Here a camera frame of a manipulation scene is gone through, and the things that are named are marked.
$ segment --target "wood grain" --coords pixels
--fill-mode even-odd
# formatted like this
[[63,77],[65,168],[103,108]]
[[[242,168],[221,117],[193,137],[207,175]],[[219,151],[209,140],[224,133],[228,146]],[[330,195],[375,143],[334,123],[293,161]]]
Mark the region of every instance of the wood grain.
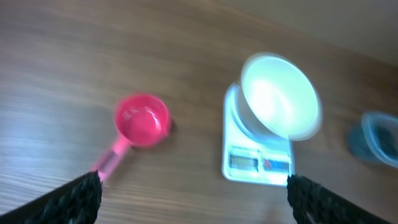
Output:
[[115,137],[117,100],[146,91],[177,131],[127,155],[97,223],[294,223],[285,189],[221,175],[224,93],[260,51],[296,63],[322,99],[297,172],[398,222],[398,171],[345,144],[363,112],[398,114],[398,69],[211,0],[0,1],[0,212],[84,174]]

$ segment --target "kitchen scale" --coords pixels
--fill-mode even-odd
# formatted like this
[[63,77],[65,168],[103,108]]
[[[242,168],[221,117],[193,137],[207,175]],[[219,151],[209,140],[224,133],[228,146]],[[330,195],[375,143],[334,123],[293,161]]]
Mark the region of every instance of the kitchen scale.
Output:
[[224,98],[223,164],[228,180],[286,186],[295,174],[291,141],[320,127],[320,100],[301,70],[280,55],[250,57]]
[[233,83],[224,98],[223,174],[239,182],[286,186],[294,174],[291,142],[275,134],[251,134],[239,117],[239,88]]

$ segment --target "blue container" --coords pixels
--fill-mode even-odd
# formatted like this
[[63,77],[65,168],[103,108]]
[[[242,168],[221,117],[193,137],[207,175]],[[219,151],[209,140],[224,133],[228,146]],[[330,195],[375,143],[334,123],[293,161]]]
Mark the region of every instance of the blue container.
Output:
[[348,133],[348,146],[355,157],[398,168],[398,118],[372,112]]

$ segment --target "pink scoop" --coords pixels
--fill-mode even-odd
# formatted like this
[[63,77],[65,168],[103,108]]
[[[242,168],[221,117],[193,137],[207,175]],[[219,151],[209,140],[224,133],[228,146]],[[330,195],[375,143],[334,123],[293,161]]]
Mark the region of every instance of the pink scoop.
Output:
[[109,150],[91,170],[98,170],[104,182],[118,166],[131,146],[152,146],[170,131],[170,113],[156,96],[132,95],[119,102],[114,122],[118,136]]

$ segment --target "pink handle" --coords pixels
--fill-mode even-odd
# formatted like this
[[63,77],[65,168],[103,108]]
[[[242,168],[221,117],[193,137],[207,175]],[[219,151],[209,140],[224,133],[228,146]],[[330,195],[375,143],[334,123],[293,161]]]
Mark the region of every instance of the pink handle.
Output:
[[107,150],[99,161],[91,170],[98,170],[99,179],[101,182],[112,174],[113,170],[118,166],[124,155],[128,152],[131,142],[126,138],[119,136],[113,142],[111,148]]

